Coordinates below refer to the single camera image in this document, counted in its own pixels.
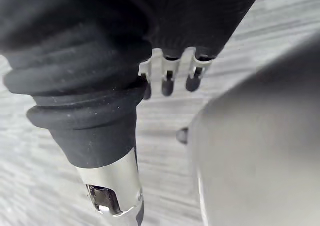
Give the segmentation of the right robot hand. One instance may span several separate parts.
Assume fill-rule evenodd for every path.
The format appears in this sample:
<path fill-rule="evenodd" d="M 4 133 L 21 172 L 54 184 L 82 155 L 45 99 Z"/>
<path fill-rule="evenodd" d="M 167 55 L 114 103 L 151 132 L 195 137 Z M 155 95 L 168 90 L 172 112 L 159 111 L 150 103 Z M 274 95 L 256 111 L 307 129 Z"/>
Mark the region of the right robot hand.
<path fill-rule="evenodd" d="M 193 47 L 199 78 L 255 1 L 0 0 L 4 85 L 34 99 L 28 119 L 49 130 L 112 225 L 144 219 L 136 123 L 151 85 L 140 67 L 161 49 L 172 83 Z"/>

